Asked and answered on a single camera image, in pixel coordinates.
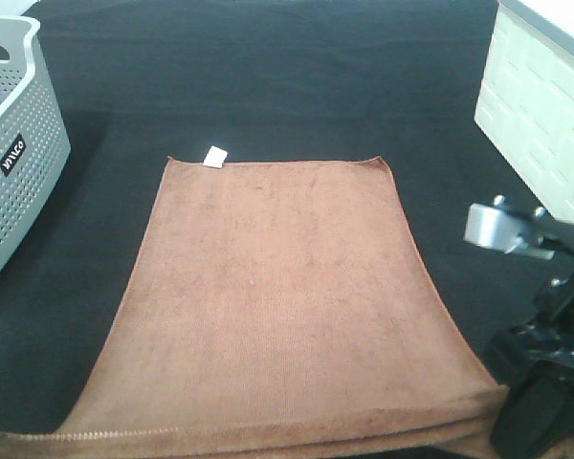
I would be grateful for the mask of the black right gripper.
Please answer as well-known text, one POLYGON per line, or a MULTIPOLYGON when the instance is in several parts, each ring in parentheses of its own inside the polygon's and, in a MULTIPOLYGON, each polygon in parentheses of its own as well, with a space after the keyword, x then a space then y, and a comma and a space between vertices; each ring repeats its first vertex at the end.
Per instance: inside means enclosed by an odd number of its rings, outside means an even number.
MULTIPOLYGON (((574 226, 541 228, 543 244, 574 256, 574 226)), ((502 458, 538 458, 574 434, 574 273, 553 278, 535 297, 538 312, 497 332, 487 362, 509 393, 491 444, 502 458)))

